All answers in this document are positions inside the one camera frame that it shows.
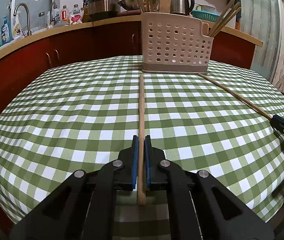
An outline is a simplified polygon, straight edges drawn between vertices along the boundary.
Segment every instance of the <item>countertop edge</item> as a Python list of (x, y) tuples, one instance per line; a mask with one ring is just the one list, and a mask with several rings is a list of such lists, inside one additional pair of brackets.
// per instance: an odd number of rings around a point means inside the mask
[[(77, 24), (77, 25), (68, 25), (68, 26), (63, 26), (59, 27), (56, 29), (50, 29), (46, 30), (40, 33), (36, 33), (34, 35), (28, 36), (26, 38), (22, 38), (20, 40), (17, 40), (15, 42), (12, 42), (8, 46), (4, 47), (3, 49), (0, 49), (0, 59), (7, 56), (8, 54), (14, 52), (17, 49), (21, 49), (22, 47), (31, 44), (33, 42), (45, 39), (47, 37), (63, 33), (63, 32), (68, 32), (68, 31), (73, 31), (73, 30), (78, 30), (78, 29), (84, 29), (84, 28), (90, 28), (94, 26), (101, 26), (101, 25), (106, 25), (106, 24), (113, 24), (113, 23), (120, 23), (120, 22), (134, 22), (134, 21), (141, 21), (142, 17), (141, 15), (133, 15), (133, 16), (123, 16), (123, 17), (116, 17), (116, 18), (111, 18), (111, 19), (106, 19), (106, 20), (101, 20), (101, 21), (96, 21), (92, 23), (82, 23), (82, 24)], [(214, 23), (212, 22), (207, 22), (209, 24), (209, 27), (211, 28)], [(239, 30), (235, 30), (229, 27), (224, 27), (222, 29), (223, 32), (229, 33), (231, 35), (237, 36), (239, 38), (242, 38), (246, 41), (249, 41), (259, 47), (263, 46), (263, 42), (258, 40), (257, 38), (254, 38), (246, 33), (243, 33)]]

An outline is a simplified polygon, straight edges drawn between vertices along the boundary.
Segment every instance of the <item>utensil holder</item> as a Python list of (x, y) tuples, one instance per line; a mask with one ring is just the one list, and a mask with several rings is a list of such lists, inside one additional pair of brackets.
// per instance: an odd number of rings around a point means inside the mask
[(202, 34), (204, 24), (188, 16), (142, 13), (142, 71), (207, 73), (214, 38)]

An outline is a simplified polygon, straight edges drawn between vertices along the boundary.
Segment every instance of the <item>stainless steel kettle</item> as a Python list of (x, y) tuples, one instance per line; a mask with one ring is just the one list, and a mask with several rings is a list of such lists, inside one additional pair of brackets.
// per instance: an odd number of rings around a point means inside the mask
[(189, 0), (171, 0), (170, 13), (189, 15), (194, 8), (194, 4), (194, 0), (191, 0), (191, 4), (189, 4)]

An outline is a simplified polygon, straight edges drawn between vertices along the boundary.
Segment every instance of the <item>kitchen faucet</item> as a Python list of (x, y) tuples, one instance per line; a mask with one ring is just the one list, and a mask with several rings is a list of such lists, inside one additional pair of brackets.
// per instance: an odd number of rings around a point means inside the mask
[(31, 33), (31, 25), (30, 25), (30, 12), (29, 12), (29, 8), (27, 7), (27, 5), (25, 3), (19, 3), (16, 8), (14, 9), (14, 14), (13, 16), (16, 16), (17, 15), (17, 11), (18, 11), (18, 8), (20, 6), (23, 6), (25, 8), (25, 11), (26, 11), (26, 17), (27, 17), (27, 36), (31, 36), (32, 33)]
[(51, 24), (52, 21), (54, 21), (54, 23), (55, 23), (55, 19), (53, 19), (53, 17), (52, 17), (52, 6), (53, 6), (54, 9), (56, 9), (58, 7), (57, 4), (54, 1), (50, 5), (50, 24)]

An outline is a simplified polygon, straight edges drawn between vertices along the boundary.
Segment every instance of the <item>table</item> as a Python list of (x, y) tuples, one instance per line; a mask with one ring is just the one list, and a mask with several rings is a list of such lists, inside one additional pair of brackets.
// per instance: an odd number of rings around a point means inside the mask
[[(50, 69), (0, 115), (0, 206), (16, 223), (72, 172), (100, 169), (138, 134), (141, 56)], [(284, 117), (284, 96), (255, 72), (210, 61), (208, 76)], [(146, 74), (145, 133), (183, 169), (209, 171), (263, 220), (284, 201), (284, 137), (196, 75)], [(118, 192), (114, 239), (170, 239), (165, 192)]]

